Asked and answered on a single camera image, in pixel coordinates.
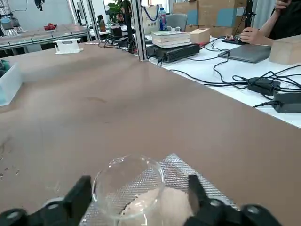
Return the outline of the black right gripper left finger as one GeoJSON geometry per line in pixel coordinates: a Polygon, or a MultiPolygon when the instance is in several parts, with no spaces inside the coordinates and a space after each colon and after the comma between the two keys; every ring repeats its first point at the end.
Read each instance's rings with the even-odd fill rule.
{"type": "Polygon", "coordinates": [[[20,208],[0,214],[2,226],[78,226],[92,201],[91,177],[83,175],[67,195],[29,214],[20,208]]]}

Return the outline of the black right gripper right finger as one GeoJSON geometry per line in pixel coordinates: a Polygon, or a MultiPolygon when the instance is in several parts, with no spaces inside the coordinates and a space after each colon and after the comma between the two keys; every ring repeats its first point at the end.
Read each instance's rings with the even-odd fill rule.
{"type": "Polygon", "coordinates": [[[209,198],[196,175],[188,176],[188,200],[193,215],[185,226],[281,226],[265,207],[246,204],[240,210],[216,198],[209,198]]]}

